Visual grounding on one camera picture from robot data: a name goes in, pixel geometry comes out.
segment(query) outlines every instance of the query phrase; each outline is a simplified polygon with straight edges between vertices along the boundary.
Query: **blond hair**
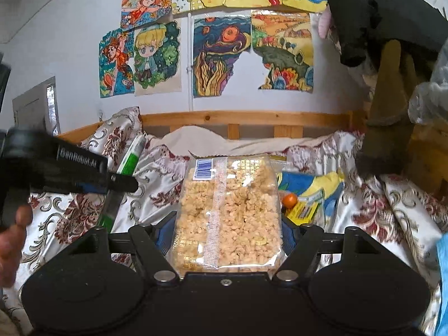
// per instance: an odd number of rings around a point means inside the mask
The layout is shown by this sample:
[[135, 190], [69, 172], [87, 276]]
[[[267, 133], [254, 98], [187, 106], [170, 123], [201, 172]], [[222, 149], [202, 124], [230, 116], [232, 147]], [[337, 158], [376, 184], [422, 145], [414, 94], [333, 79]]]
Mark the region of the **blond hair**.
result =
[[135, 46], [140, 49], [144, 46], [149, 46], [155, 40], [157, 46], [161, 46], [165, 39], [167, 28], [163, 24], [151, 27], [150, 30], [142, 31], [135, 39]]

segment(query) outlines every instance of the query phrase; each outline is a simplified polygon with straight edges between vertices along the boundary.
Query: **blue barcode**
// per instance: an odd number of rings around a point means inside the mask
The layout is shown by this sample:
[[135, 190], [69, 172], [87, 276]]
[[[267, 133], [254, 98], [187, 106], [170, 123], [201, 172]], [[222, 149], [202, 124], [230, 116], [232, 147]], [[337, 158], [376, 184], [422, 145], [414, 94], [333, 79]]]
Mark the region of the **blue barcode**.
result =
[[193, 179], [210, 180], [212, 167], [213, 167], [213, 159], [197, 159]]

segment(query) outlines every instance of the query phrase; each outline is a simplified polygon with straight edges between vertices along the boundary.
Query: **patterned blanket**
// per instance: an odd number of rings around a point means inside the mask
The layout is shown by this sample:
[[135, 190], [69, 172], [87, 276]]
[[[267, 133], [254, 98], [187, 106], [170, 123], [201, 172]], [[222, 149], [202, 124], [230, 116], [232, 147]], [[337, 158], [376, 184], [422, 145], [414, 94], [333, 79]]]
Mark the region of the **patterned blanket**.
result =
[[[143, 131], [139, 115], [137, 107], [123, 109], [82, 142], [82, 146], [106, 155], [109, 169], [117, 169], [132, 140]], [[126, 232], [135, 224], [155, 224], [176, 209], [189, 157], [174, 155], [152, 135], [147, 134], [146, 138], [135, 171], [138, 191], [124, 196], [113, 232]], [[343, 233], [347, 226], [359, 226], [418, 271], [432, 290], [431, 304], [420, 327], [427, 335], [433, 335], [440, 308], [440, 271], [435, 243], [448, 229], [447, 208], [399, 176], [362, 180], [354, 164], [362, 143], [362, 136], [357, 133], [336, 132], [313, 143], [312, 146], [296, 144], [283, 148], [280, 154], [302, 172], [323, 175], [338, 169], [343, 171], [345, 187], [334, 219], [325, 231]], [[20, 302], [24, 282], [96, 224], [103, 202], [104, 196], [96, 194], [30, 196], [33, 223], [28, 228], [16, 283], [5, 289], [3, 295], [6, 311], [22, 334], [32, 330]], [[320, 267], [339, 258], [340, 255], [325, 255]], [[115, 254], [113, 259], [130, 264], [130, 257], [126, 255]]]

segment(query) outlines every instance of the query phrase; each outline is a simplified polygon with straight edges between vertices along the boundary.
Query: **wooden headboard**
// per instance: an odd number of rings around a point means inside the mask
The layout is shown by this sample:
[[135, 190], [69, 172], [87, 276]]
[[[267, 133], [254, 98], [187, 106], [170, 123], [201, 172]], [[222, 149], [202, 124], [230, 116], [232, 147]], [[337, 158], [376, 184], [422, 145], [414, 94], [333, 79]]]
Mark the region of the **wooden headboard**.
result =
[[[240, 138], [240, 126], [274, 127], [274, 137], [303, 137], [304, 127], [335, 130], [364, 130], [369, 105], [363, 111], [345, 114], [280, 111], [192, 111], [142, 115], [144, 127], [169, 127], [169, 131], [187, 125], [226, 125], [228, 139]], [[79, 143], [102, 124], [94, 123], [66, 132], [60, 138]], [[448, 131], [416, 126], [408, 148], [408, 166], [405, 175], [423, 190], [438, 196], [448, 188]]]

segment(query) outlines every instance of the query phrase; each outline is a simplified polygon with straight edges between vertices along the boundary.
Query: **silver bolt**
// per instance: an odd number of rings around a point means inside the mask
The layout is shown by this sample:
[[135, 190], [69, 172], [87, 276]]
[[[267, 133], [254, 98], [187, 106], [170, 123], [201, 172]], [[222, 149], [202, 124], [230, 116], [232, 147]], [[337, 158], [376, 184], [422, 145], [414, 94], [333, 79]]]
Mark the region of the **silver bolt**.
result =
[[170, 282], [175, 277], [176, 275], [170, 270], [159, 270], [154, 274], [154, 279], [162, 283]]
[[223, 279], [221, 280], [221, 284], [227, 287], [228, 285], [232, 284], [232, 281], [230, 279]]
[[283, 280], [284, 282], [292, 282], [299, 277], [294, 270], [280, 270], [277, 273], [277, 278]]

